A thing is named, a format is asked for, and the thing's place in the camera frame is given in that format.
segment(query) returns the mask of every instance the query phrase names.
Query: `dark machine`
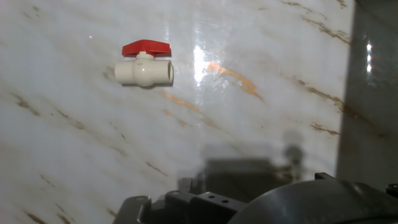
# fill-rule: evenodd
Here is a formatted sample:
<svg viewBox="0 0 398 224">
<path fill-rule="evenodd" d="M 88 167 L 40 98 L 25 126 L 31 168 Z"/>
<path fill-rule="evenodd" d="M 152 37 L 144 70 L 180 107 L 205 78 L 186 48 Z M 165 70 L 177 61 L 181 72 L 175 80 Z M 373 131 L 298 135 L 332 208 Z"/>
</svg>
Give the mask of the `dark machine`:
<svg viewBox="0 0 398 224">
<path fill-rule="evenodd" d="M 315 180 L 268 191 L 250 203 L 211 192 L 191 193 L 192 180 L 155 203 L 147 196 L 124 201 L 114 224 L 385 224 L 398 223 L 398 184 L 386 193 L 325 173 Z"/>
</svg>

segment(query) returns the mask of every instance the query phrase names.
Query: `ball valve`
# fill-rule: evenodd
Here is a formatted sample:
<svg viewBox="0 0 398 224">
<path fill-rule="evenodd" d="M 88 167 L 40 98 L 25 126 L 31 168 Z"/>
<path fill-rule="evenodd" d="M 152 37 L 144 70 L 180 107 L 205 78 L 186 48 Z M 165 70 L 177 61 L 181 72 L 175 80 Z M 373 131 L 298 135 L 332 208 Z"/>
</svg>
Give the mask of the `ball valve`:
<svg viewBox="0 0 398 224">
<path fill-rule="evenodd" d="M 123 47 L 122 55 L 135 57 L 128 62 L 119 62 L 114 68 L 116 79 L 121 84 L 151 86 L 172 83 L 173 65 L 170 60 L 155 60 L 156 56 L 171 54 L 170 45 L 153 40 L 138 40 Z"/>
</svg>

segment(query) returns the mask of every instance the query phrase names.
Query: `white pipe fitting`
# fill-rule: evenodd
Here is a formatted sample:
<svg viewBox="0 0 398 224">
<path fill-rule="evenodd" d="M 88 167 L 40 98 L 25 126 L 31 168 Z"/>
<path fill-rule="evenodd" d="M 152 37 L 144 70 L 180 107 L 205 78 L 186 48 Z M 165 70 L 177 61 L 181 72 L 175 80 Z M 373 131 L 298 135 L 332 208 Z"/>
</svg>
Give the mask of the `white pipe fitting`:
<svg viewBox="0 0 398 224">
<path fill-rule="evenodd" d="M 114 74 L 120 84 L 140 86 L 172 83 L 174 79 L 173 65 L 170 60 L 155 60 L 154 56 L 145 51 L 139 52 L 134 61 L 117 63 Z"/>
</svg>

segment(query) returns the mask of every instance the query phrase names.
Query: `red valve handle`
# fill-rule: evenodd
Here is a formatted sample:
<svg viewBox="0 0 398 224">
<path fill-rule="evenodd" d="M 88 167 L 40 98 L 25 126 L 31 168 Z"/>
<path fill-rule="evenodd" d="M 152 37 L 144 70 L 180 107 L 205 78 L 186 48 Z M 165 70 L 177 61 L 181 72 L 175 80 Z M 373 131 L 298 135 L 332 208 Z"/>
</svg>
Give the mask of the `red valve handle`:
<svg viewBox="0 0 398 224">
<path fill-rule="evenodd" d="M 122 50 L 122 55 L 125 57 L 135 57 L 141 51 L 145 51 L 152 56 L 171 53 L 170 44 L 154 40 L 138 40 L 125 45 Z"/>
</svg>

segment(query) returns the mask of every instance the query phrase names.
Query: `marble tile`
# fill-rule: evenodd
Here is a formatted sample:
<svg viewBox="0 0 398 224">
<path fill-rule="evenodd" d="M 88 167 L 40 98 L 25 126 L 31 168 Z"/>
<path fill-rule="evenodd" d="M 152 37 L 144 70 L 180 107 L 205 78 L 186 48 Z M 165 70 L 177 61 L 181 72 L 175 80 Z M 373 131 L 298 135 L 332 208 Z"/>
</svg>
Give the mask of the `marble tile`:
<svg viewBox="0 0 398 224">
<path fill-rule="evenodd" d="M 0 222 L 111 223 L 214 159 L 335 173 L 353 1 L 0 2 Z M 168 42 L 171 86 L 121 86 Z"/>
</svg>

